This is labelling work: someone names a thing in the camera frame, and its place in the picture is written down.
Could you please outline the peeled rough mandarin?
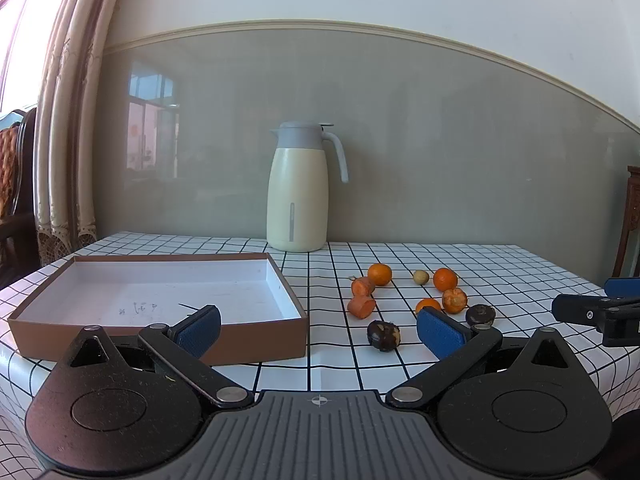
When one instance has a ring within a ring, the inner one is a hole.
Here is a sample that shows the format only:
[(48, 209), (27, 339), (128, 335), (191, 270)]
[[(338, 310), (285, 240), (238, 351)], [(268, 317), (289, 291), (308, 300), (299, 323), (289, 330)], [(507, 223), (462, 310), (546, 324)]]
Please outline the peeled rough mandarin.
[(468, 296), (460, 287), (442, 293), (442, 308), (448, 314), (458, 314), (468, 306)]

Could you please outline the orange mandarin front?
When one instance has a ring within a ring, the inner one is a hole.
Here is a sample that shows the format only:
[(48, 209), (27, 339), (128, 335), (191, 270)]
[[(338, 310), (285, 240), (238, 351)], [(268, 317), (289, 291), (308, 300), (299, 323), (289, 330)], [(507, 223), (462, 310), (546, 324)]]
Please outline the orange mandarin front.
[(434, 298), (423, 298), (416, 304), (416, 307), (414, 308), (414, 310), (416, 311), (416, 313), (419, 313), (422, 310), (427, 308), (434, 309), (436, 311), (441, 311), (442, 305), (439, 303), (438, 300)]

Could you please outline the orange mandarin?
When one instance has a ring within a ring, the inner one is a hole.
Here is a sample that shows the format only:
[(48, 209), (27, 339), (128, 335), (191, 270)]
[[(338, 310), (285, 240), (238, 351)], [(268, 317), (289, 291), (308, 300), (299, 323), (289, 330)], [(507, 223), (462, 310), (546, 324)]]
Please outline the orange mandarin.
[(393, 279), (393, 271), (387, 264), (373, 263), (369, 266), (367, 277), (376, 287), (386, 286)]
[(416, 313), (419, 313), (422, 310), (427, 308), (434, 309), (436, 311), (441, 311), (442, 305), (439, 303), (438, 300), (434, 298), (423, 298), (416, 304), (416, 307), (414, 308), (414, 310), (416, 311)]
[(440, 292), (454, 289), (458, 286), (458, 283), (457, 273), (448, 268), (437, 269), (433, 274), (433, 285)]

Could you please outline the small yellow-green longan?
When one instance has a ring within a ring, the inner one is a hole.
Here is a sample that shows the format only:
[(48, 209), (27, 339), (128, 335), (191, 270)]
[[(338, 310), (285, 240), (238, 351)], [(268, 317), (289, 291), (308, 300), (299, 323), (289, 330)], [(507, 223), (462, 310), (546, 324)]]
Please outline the small yellow-green longan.
[(430, 274), (425, 270), (416, 270), (412, 274), (412, 279), (418, 285), (425, 285), (430, 280)]

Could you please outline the carrot piece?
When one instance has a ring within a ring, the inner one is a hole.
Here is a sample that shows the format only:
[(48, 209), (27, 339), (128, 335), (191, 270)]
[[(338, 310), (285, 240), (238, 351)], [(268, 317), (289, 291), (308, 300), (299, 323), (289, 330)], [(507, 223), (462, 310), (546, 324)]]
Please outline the carrot piece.
[(367, 276), (351, 276), (350, 278), (350, 290), (352, 296), (365, 296), (371, 297), (376, 289), (375, 282), (372, 282)]
[(360, 320), (370, 316), (375, 308), (376, 301), (371, 296), (353, 296), (347, 305), (347, 311)]

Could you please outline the dark wooden furniture right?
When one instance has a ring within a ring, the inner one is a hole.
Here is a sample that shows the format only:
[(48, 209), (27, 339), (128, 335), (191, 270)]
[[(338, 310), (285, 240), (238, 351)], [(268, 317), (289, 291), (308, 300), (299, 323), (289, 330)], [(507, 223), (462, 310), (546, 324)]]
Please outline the dark wooden furniture right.
[(629, 166), (628, 172), (629, 178), (627, 180), (626, 188), (625, 211), (622, 230), (620, 231), (620, 242), (618, 243), (616, 259), (612, 272), (613, 278), (619, 278), (622, 273), (630, 233), (639, 229), (640, 167)]

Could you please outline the brown cardboard box tray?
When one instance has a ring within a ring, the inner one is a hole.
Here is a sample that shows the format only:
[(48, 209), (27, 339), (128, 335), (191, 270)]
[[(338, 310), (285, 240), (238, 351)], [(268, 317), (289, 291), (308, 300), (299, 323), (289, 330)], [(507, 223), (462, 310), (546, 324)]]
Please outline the brown cardboard box tray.
[(221, 314), (208, 365), (301, 358), (308, 318), (268, 254), (71, 258), (8, 318), (25, 358), (57, 361), (81, 327), (133, 335), (174, 325), (206, 304)]

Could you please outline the white grid tablecloth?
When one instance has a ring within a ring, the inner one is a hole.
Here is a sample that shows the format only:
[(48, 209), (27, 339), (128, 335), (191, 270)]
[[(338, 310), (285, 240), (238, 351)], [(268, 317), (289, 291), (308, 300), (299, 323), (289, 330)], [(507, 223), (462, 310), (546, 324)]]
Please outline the white grid tablecloth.
[[(584, 326), (555, 323), (557, 294), (602, 295), (580, 276), (515, 245), (331, 242), (318, 252), (279, 252), (265, 240), (246, 237), (120, 232), (79, 249), (80, 256), (221, 255), (269, 252), (309, 316), (306, 356), (292, 360), (219, 367), (235, 382), (260, 393), (266, 389), (333, 391), (388, 390), (435, 357), (420, 344), (413, 321), (423, 307), (462, 306), (454, 317), (478, 304), (496, 312), (495, 326), (506, 336), (533, 335), (552, 325), (563, 335), (599, 388), (614, 417), (639, 408), (639, 349), (605, 348), (601, 335)], [(1, 289), (1, 479), (32, 479), (40, 467), (22, 437), (26, 408), (54, 364), (23, 358), (10, 333), (9, 314), (68, 257), (46, 264)], [(347, 306), (363, 285), (360, 276), (389, 278), (375, 285), (376, 308), (368, 318)], [(368, 344), (374, 318), (399, 326), (394, 352)]]

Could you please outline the wooden bench with cushion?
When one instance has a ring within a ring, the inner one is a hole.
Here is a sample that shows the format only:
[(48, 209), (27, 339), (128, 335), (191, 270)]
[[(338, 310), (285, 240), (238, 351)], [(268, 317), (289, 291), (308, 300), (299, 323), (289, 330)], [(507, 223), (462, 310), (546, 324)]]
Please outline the wooden bench with cushion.
[(34, 143), (37, 110), (1, 130), (1, 287), (39, 268), (34, 213)]

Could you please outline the cream thermos jug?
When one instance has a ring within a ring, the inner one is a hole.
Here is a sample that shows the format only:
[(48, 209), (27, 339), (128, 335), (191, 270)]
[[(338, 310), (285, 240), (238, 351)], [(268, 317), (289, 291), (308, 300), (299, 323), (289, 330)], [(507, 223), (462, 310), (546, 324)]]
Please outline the cream thermos jug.
[(277, 138), (267, 194), (267, 242), (284, 252), (314, 252), (326, 244), (329, 169), (323, 143), (335, 148), (341, 180), (349, 181), (344, 146), (330, 122), (284, 122)]

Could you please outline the beige lace curtain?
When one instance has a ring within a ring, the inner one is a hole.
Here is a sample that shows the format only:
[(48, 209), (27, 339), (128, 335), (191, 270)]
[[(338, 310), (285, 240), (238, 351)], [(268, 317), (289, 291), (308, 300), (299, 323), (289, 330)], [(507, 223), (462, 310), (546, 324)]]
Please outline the beige lace curtain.
[(37, 104), (34, 213), (49, 264), (96, 241), (93, 131), (108, 28), (117, 0), (62, 0)]

